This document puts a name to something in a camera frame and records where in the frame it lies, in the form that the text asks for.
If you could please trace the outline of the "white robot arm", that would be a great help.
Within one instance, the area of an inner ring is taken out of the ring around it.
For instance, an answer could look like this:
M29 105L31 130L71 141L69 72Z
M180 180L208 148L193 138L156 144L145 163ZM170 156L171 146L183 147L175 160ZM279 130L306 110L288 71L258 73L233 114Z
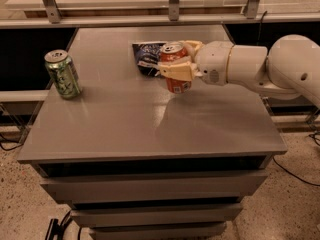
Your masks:
M209 85L236 84L260 95L290 100L305 97L320 107L320 46L301 35L286 35L271 48L236 45L230 41L176 41L162 46L169 56L185 48L184 58L159 62L169 79Z

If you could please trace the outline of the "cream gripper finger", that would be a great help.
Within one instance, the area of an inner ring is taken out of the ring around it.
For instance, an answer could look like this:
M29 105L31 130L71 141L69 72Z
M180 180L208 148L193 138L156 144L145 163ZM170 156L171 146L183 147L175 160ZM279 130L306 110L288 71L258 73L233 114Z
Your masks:
M159 62L158 69L162 76L180 81L193 81L196 77L202 76L190 56L172 62Z
M204 46L201 41L197 40L184 40L183 45L191 59L194 59L198 51Z

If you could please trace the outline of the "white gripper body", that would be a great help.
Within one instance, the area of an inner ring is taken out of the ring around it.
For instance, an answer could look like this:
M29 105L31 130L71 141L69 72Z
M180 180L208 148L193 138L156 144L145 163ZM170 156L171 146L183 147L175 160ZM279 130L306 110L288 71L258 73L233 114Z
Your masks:
M227 61L234 44L230 41L213 41L204 45L195 56L197 76L206 84L225 85Z

